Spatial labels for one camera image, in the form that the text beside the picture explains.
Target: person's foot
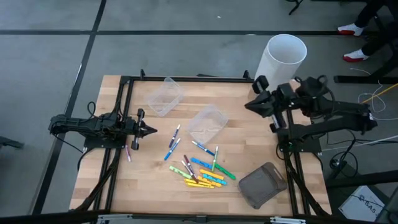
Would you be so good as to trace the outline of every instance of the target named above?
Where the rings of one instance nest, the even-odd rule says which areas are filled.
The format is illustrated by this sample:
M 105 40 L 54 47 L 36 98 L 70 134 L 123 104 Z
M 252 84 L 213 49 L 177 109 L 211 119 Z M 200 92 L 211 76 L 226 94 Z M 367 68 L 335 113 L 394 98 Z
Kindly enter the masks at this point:
M 346 26 L 341 26 L 337 28 L 338 32 L 343 35 L 354 35 L 356 37 L 360 36 L 365 28 L 357 27 L 355 24 L 349 24 Z
M 343 60 L 346 62 L 362 62 L 368 59 L 369 56 L 363 54 L 362 49 L 356 50 L 354 52 L 344 54 Z

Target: clear plastic container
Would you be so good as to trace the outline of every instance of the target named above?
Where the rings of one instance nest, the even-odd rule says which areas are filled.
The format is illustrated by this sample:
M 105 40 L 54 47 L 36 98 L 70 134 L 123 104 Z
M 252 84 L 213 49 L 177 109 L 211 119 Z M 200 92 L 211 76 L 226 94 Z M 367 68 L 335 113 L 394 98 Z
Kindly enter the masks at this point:
M 188 132 L 196 142 L 206 144 L 227 122 L 228 118 L 215 105 L 208 105 L 189 122 Z
M 162 86 L 147 98 L 147 104 L 157 115 L 165 116 L 183 98 L 182 88 L 170 77 L 164 79 Z

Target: wooden table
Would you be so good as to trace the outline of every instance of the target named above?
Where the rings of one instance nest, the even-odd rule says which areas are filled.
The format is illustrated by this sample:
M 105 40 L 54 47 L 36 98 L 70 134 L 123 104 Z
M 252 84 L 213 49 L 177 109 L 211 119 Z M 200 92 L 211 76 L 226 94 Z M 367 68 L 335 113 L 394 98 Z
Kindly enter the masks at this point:
M 113 109 L 118 92 L 120 76 L 105 75 L 99 91 L 96 115 Z M 276 135 L 269 128 L 270 118 L 244 108 L 250 99 L 249 83 L 179 82 L 184 89 L 184 99 L 166 116 L 158 117 L 145 102 L 146 96 L 162 82 L 136 81 L 133 86 L 129 114 L 136 117 L 137 109 L 146 112 L 145 122 L 158 130 L 157 133 L 140 139 L 140 149 L 131 151 L 131 162 L 123 151 L 119 163 L 117 181 L 112 201 L 112 212 L 205 214 L 205 215 L 283 215 L 292 214 L 289 191 L 285 190 L 265 203 L 259 210 L 251 208 L 238 190 L 238 182 L 265 162 L 272 162 L 286 178 L 284 162 L 277 158 Z M 181 160 L 196 157 L 211 163 L 213 157 L 191 143 L 192 137 L 186 128 L 189 121 L 206 105 L 214 104 L 229 119 L 227 125 L 206 145 L 214 150 L 219 146 L 218 163 L 233 173 L 237 180 L 226 177 L 227 186 L 204 189 L 187 187 L 183 177 L 169 170 L 173 165 L 185 170 Z M 294 111 L 295 123 L 309 124 L 310 120 L 300 111 Z M 181 124 L 178 138 L 180 144 L 167 161 L 170 139 L 175 128 Z M 98 181 L 104 149 L 95 149 L 81 162 L 70 208 L 79 206 Z M 301 153 L 305 183 L 318 203 L 330 213 L 330 205 L 320 163 L 314 155 Z M 203 169 L 192 164 L 196 173 Z M 101 207 L 108 192 L 104 188 Z M 302 212 L 300 193 L 296 186 L 298 207 Z

